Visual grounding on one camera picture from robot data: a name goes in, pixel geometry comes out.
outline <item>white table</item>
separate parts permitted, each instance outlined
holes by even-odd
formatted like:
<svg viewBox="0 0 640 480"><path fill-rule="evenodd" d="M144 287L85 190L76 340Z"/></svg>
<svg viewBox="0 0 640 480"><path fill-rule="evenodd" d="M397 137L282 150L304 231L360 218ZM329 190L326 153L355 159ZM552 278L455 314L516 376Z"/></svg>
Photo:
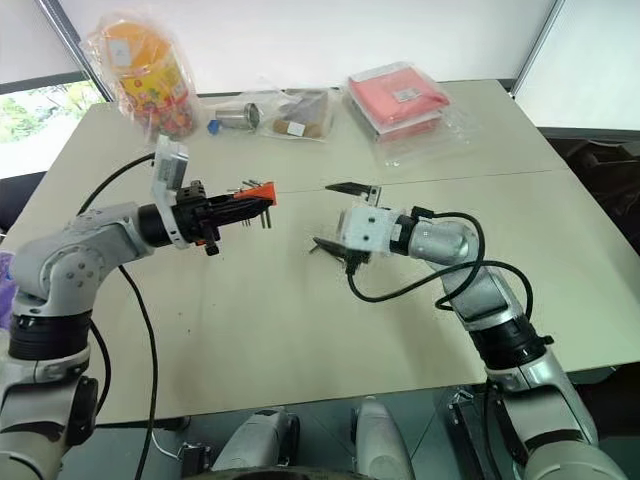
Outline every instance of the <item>white table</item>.
<svg viewBox="0 0 640 480"><path fill-rule="evenodd" d="M187 177L202 179L210 195L257 177L275 180L279 203L272 230L224 227L217 257L166 247L131 264L157 334L159 417L483 381L462 326L433 308L440 285L366 304L349 292L334 259L307 253L311 236L329 235L352 201L321 188L340 180L384 184L382 205L476 215L488 258L513 263L531 279L533 322L555 337L566 369L640 360L635 252L497 83L448 88L482 120L483 137L464 155L428 159L413 170L376 166L347 115L326 144L189 139ZM92 108L2 247L60 228L95 185L144 151L112 107ZM130 171L96 203L148 203L150 173L145 166ZM52 203L54 212L44 208ZM378 258L356 280L373 294L427 272L415 260ZM99 421L145 418L147 336L117 273L102 287L94 319L114 367ZM97 349L90 373L101 378Z"/></svg>

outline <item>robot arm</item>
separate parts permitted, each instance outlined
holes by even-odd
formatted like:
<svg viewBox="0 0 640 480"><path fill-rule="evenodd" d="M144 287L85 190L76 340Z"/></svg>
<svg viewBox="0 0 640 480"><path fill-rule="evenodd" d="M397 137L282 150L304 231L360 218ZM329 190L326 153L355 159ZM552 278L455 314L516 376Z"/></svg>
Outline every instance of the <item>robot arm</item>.
<svg viewBox="0 0 640 480"><path fill-rule="evenodd" d="M200 182L180 188L186 156L177 144L160 146L157 204L90 210L16 253L19 291L0 359L0 478L53 479L64 453L92 434L98 382L83 373L93 304L107 275L171 243L204 245L214 255L218 227L260 215L275 201L272 184L211 198Z"/></svg>
<svg viewBox="0 0 640 480"><path fill-rule="evenodd" d="M352 186L327 187L354 193ZM380 187L360 186L355 194ZM426 261L434 270L473 262L478 238L459 222L435 223L432 214L414 207L411 215L368 205L341 218L338 244L347 273L367 261L369 252L396 253ZM319 241L320 246L327 243ZM447 294L467 278L471 267L442 277ZM620 479L620 469L597 449L595 424L553 352L550 337L540 337L500 272L482 266L473 282L450 301L500 393L499 419L514 459L527 465L525 478Z"/></svg>

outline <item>purple object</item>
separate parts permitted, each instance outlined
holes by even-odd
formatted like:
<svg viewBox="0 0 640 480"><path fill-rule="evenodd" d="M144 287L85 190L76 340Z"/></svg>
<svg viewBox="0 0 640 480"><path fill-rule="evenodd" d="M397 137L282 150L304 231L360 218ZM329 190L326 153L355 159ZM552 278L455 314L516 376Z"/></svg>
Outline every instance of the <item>purple object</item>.
<svg viewBox="0 0 640 480"><path fill-rule="evenodd" d="M0 328L7 330L11 324L13 297L18 291L18 286L9 272L11 260L12 254L0 252Z"/></svg>

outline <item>white wall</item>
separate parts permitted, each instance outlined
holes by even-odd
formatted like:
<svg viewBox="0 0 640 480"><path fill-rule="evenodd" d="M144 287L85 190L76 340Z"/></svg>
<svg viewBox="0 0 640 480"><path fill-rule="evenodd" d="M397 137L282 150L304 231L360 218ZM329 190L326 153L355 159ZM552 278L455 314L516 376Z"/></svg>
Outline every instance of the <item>white wall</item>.
<svg viewBox="0 0 640 480"><path fill-rule="evenodd" d="M0 83L75 71L34 0L0 0Z"/></svg>
<svg viewBox="0 0 640 480"><path fill-rule="evenodd" d="M515 78L552 0L61 0L81 36L151 3L199 92L338 85L410 60L437 80Z"/></svg>
<svg viewBox="0 0 640 480"><path fill-rule="evenodd" d="M516 101L538 126L640 130L640 1L566 0Z"/></svg>

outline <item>orange object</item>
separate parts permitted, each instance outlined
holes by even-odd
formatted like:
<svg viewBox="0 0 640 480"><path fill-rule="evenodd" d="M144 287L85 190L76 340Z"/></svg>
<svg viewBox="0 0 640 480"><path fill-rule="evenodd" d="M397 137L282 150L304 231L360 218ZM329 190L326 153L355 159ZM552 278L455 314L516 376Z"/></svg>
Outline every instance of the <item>orange object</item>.
<svg viewBox="0 0 640 480"><path fill-rule="evenodd" d="M152 135L191 133L195 115L171 42L152 27L122 21L102 31L111 73L126 109Z"/></svg>
<svg viewBox="0 0 640 480"><path fill-rule="evenodd" d="M233 198L243 198L243 197L259 197L259 198L267 198L273 202L273 205L277 205L276 203L276 189L273 182L267 182L264 185L260 185L259 187L252 188L250 190L244 190L242 192L236 193Z"/></svg>

